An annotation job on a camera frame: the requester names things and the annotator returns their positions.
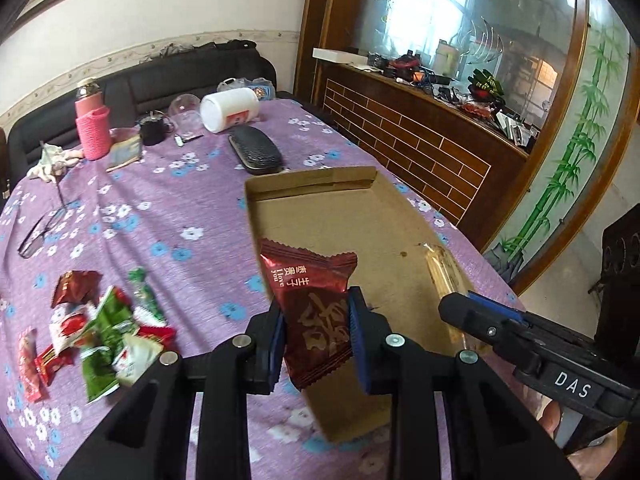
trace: black leather sofa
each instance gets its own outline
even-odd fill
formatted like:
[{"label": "black leather sofa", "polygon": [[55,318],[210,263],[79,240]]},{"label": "black leather sofa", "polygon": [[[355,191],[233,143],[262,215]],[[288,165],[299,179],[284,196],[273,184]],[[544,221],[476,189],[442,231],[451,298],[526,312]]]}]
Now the black leather sofa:
[{"label": "black leather sofa", "polygon": [[[230,77],[263,77],[277,88],[273,65],[256,50],[252,41],[209,43],[194,50],[161,57],[98,79],[104,103],[111,108],[112,128],[133,126],[152,110],[164,110],[178,95],[202,98],[216,91]],[[293,98],[277,92],[280,98]],[[20,118],[9,132],[10,189],[40,160],[40,141],[71,148],[79,143],[76,131],[75,90]],[[321,110],[303,104],[310,112],[329,120]]]}]

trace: floral tablecloth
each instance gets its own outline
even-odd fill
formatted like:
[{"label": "floral tablecloth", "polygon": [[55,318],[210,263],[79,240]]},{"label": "floral tablecloth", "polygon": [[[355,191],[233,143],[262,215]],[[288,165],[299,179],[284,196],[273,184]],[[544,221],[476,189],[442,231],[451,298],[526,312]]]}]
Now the floral tablecloth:
[{"label": "floral tablecloth", "polygon": [[[418,208],[447,244],[480,294],[521,308],[517,298],[468,240],[441,213],[384,170],[369,154],[296,103],[262,104],[254,126],[273,139],[286,170],[377,166]],[[67,270],[98,270],[100,291],[131,292],[127,272],[148,271],[148,282],[185,356],[210,351],[244,332],[268,309],[246,218],[242,170],[226,136],[207,134],[184,147],[173,139],[145,150],[143,160],[106,173],[105,160],[84,161],[63,179],[70,210],[29,260],[17,248],[38,219],[56,210],[56,189],[23,180],[0,215],[0,415],[27,461],[44,479],[56,478],[81,442],[125,392],[86,405],[79,363],[62,368],[49,398],[32,404],[17,373],[18,334],[37,330],[38,352],[50,344],[50,300]],[[508,380],[509,369],[500,366]],[[334,446],[317,431],[304,400],[282,373],[269,397],[248,399],[253,478],[382,479],[388,428]],[[191,445],[198,441],[193,419]],[[189,472],[193,475],[194,453]]]}]

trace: human hand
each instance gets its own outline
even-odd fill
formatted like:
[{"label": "human hand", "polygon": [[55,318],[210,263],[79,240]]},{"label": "human hand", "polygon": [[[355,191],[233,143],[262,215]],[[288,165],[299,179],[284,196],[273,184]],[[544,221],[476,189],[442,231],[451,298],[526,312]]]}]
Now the human hand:
[{"label": "human hand", "polygon": [[[553,400],[546,406],[539,420],[540,425],[551,438],[560,424],[560,417],[560,404]],[[616,430],[613,430],[606,435],[604,442],[599,446],[586,447],[567,458],[580,474],[582,480],[595,480],[609,465],[617,450],[618,436]]]}]

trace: cardboard box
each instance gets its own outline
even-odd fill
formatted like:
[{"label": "cardboard box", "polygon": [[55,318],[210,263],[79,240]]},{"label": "cardboard box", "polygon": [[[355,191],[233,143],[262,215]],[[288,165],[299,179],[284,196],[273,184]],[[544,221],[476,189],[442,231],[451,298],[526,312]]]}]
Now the cardboard box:
[{"label": "cardboard box", "polygon": [[[420,213],[376,168],[335,168],[250,178],[246,202],[258,262],[260,238],[315,253],[353,251],[349,280],[391,329],[423,348],[455,355],[462,344],[440,320],[428,249],[446,251]],[[265,283],[270,277],[263,272]],[[461,287],[471,289],[460,274]],[[344,442],[390,420],[390,396],[366,396],[353,358],[303,391],[319,429]]]},{"label": "cardboard box", "polygon": [[325,61],[345,65],[367,64],[366,56],[359,56],[358,54],[351,54],[350,52],[343,52],[341,50],[330,50],[328,48],[315,48],[314,57],[316,59],[324,59]]}]

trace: glass window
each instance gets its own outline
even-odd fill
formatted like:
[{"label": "glass window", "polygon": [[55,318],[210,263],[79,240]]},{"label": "glass window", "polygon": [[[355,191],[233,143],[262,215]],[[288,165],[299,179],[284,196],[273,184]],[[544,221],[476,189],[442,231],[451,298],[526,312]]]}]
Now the glass window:
[{"label": "glass window", "polygon": [[436,69],[444,42],[460,89],[473,70],[487,69],[507,106],[542,127],[564,70],[574,7],[575,0],[363,0],[353,46],[389,58],[418,51]]}]

